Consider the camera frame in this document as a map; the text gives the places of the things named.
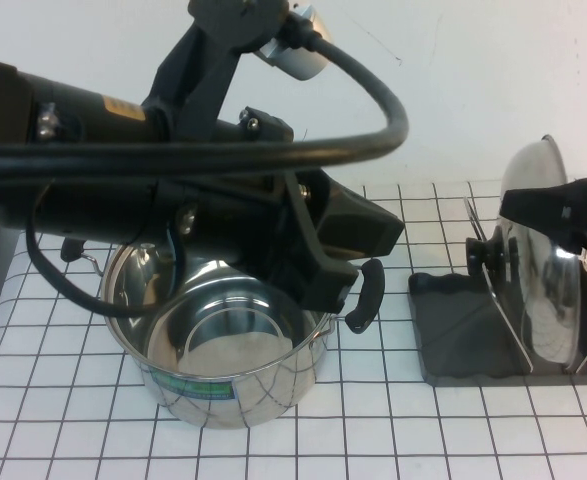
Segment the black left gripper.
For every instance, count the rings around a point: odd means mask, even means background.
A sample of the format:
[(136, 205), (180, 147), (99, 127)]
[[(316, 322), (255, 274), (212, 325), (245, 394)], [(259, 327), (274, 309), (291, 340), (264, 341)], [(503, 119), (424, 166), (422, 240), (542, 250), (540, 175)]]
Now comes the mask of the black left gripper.
[(285, 289), (305, 310), (337, 313), (357, 278), (344, 260), (383, 257), (404, 232), (399, 217), (322, 173), (321, 197), (294, 173), (167, 174), (154, 180), (142, 247), (237, 260), (270, 243), (285, 213)]

